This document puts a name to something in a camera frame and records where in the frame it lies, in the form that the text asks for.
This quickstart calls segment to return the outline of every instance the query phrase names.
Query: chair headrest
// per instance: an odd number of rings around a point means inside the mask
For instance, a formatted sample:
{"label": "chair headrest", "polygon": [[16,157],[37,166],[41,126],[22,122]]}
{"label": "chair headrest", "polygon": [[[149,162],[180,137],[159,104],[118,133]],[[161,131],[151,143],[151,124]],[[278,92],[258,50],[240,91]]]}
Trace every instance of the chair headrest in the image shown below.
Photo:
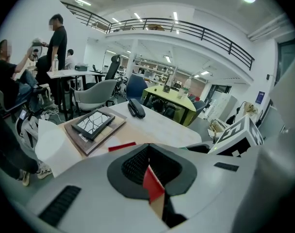
{"label": "chair headrest", "polygon": [[112,62],[120,62],[120,54],[114,55],[114,56],[111,58],[111,61],[112,61]]}

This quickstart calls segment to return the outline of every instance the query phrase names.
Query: picture frame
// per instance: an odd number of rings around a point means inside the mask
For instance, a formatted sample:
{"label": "picture frame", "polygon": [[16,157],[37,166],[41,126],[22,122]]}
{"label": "picture frame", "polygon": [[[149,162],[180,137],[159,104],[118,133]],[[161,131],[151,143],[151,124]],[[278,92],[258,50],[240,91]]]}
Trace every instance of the picture frame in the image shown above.
{"label": "picture frame", "polygon": [[[84,130],[81,126],[82,123],[85,121],[85,119],[92,117],[92,115],[96,114],[96,113],[100,113],[104,116],[107,117],[107,120],[105,120],[97,129],[93,130],[90,128],[90,124],[85,124],[84,126],[86,128],[88,128],[89,130],[86,131]],[[80,120],[78,120],[76,123],[72,124],[71,126],[79,133],[81,133],[84,137],[90,139],[90,140],[94,140],[99,133],[101,133],[101,131],[109,124],[111,123],[113,120],[115,119],[115,116],[109,114],[109,113],[104,113],[104,112],[100,112],[98,109],[86,114],[85,116],[83,116]]]}

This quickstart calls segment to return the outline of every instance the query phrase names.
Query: hand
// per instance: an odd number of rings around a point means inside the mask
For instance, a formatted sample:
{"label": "hand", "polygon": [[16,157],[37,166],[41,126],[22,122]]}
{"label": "hand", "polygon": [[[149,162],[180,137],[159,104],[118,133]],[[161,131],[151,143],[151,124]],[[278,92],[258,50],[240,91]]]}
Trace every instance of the hand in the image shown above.
{"label": "hand", "polygon": [[27,49],[27,52],[26,52],[27,57],[30,57],[31,54],[32,54],[32,52],[33,52],[33,48],[32,47],[30,47],[29,49]]}

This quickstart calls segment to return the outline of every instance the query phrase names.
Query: yellow-green table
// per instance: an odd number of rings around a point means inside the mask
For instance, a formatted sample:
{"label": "yellow-green table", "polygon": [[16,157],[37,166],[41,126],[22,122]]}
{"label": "yellow-green table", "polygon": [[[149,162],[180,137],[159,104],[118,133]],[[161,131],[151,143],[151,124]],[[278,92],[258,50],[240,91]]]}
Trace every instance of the yellow-green table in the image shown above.
{"label": "yellow-green table", "polygon": [[157,85],[157,86],[146,88],[142,94],[142,97],[145,98],[143,105],[147,104],[150,96],[156,96],[162,100],[173,103],[174,105],[180,108],[183,108],[182,110],[177,110],[175,112],[174,121],[179,122],[180,124],[184,126],[188,126],[193,116],[196,115],[196,109],[192,101],[190,101],[190,99],[187,97],[178,99],[177,98],[178,91],[174,91],[170,89],[169,93],[167,93],[162,91],[163,87],[164,86],[162,85]]}

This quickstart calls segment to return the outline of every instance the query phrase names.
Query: column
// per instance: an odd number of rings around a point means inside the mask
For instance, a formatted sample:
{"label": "column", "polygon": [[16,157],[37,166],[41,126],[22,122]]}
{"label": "column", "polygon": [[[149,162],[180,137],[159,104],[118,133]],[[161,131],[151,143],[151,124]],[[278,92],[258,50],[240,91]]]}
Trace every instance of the column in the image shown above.
{"label": "column", "polygon": [[132,43],[131,54],[130,54],[129,59],[128,59],[127,70],[126,70],[126,77],[128,79],[132,75],[134,61],[135,61],[135,57],[137,55],[136,51],[137,51],[137,48],[138,48],[138,42],[139,42],[138,39],[134,39],[133,43]]}

